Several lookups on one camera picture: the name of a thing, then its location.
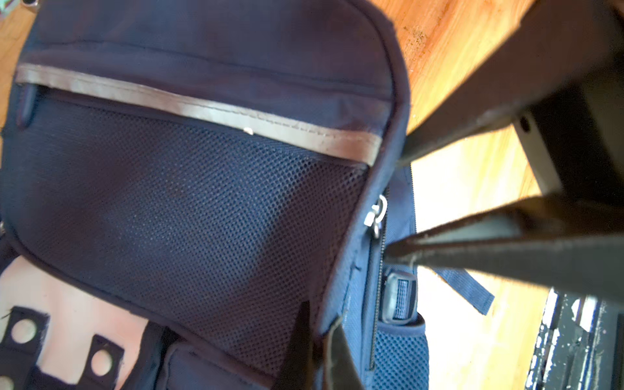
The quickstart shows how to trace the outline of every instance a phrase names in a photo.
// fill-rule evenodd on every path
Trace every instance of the wooden table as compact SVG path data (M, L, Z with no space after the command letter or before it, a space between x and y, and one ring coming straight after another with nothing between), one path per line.
M395 22L412 85L410 129L512 32L531 0L374 0ZM34 15L17 8L0 26L0 122ZM539 193L513 129L460 141L414 162L419 230ZM430 388L524 388L547 289L475 274L496 295L479 314L436 274L419 272Z

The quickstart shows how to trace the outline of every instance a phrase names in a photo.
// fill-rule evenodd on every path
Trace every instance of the navy blue backpack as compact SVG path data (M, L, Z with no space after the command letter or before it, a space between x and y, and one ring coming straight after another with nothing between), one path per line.
M48 0L2 131L1 389L426 389L365 0ZM487 312L464 271L438 270Z

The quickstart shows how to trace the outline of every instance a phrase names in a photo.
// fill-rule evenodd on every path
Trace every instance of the blue mesh fabric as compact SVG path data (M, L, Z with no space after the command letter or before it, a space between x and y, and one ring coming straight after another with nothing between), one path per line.
M301 302L328 279L367 167L48 93L27 129L13 118L4 129L3 216L24 246L276 375Z
M429 389L429 346L424 334L413 337L377 332L375 390Z
M394 319L406 319L409 310L409 282L399 280L399 291L397 291L396 308L394 309Z

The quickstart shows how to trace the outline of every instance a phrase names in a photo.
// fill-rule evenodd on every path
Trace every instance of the plastic buckle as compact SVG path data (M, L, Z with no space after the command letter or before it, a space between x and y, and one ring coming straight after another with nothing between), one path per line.
M392 271L386 277L380 320L391 325L406 325L416 315L418 280L416 275Z

